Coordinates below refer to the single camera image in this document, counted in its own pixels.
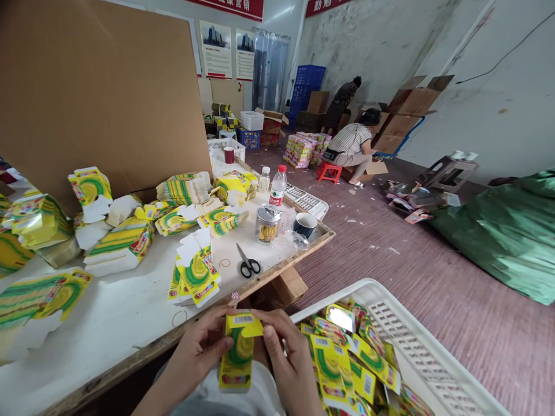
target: black mug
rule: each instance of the black mug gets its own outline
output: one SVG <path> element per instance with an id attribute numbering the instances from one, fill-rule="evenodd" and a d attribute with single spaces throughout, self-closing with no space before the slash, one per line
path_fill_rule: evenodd
<path id="1" fill-rule="evenodd" d="M 298 213 L 295 217 L 293 231 L 304 235 L 308 239 L 316 228 L 316 225 L 318 225 L 318 220 L 314 215 L 309 213 Z"/>

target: woman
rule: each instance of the woman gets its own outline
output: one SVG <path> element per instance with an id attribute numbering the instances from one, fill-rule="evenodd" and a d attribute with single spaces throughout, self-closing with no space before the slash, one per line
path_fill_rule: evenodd
<path id="1" fill-rule="evenodd" d="M 359 178 L 366 170 L 367 165 L 372 162 L 372 134 L 368 128 L 378 125 L 382 112 L 371 108 L 362 114 L 360 122 L 347 124 L 337 135 L 331 139 L 326 149 L 323 160 L 335 166 L 356 166 L 353 177 L 349 181 L 351 185 L 363 187 Z"/>
<path id="2" fill-rule="evenodd" d="M 325 115 L 324 126 L 322 127 L 321 133 L 326 130 L 331 136 L 334 131 L 337 130 L 339 122 L 341 121 L 341 116 L 345 109 L 351 104 L 354 98 L 354 93 L 362 84 L 362 78 L 357 76 L 351 82 L 343 84 L 343 86 L 335 94 L 334 100 L 331 102 L 328 112 Z"/>
<path id="3" fill-rule="evenodd" d="M 224 317 L 237 310 L 213 307 L 183 335 L 132 416 L 323 415 L 306 337 L 281 309 L 251 312 L 264 324 L 264 341 L 254 340 L 248 393 L 219 391 L 219 362 L 234 344 L 233 338 L 223 336 Z M 287 356 L 282 339 L 287 343 Z"/>

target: black hair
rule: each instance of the black hair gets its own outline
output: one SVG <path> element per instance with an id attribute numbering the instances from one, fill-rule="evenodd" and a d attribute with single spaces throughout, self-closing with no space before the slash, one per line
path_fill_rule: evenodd
<path id="1" fill-rule="evenodd" d="M 365 126 L 379 125 L 381 117 L 382 111 L 373 107 L 362 113 L 359 123 L 364 124 Z"/>

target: plastic bottle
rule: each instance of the plastic bottle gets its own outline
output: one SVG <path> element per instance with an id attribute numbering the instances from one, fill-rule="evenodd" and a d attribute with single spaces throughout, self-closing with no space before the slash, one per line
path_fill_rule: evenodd
<path id="1" fill-rule="evenodd" d="M 265 166 L 262 168 L 262 175 L 258 179 L 258 191 L 268 192 L 270 188 L 270 168 Z"/>
<path id="2" fill-rule="evenodd" d="M 277 173 L 273 177 L 272 181 L 272 191 L 270 192 L 270 204 L 275 206 L 281 206 L 283 202 L 283 196 L 285 195 L 285 190 L 287 189 L 287 172 L 286 165 L 279 165 L 277 168 Z"/>

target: plastic curtain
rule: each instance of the plastic curtain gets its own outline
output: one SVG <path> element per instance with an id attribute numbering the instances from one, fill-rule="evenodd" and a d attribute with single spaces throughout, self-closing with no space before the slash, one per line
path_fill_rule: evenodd
<path id="1" fill-rule="evenodd" d="M 253 110 L 280 111 L 289 36 L 255 29 Z"/>

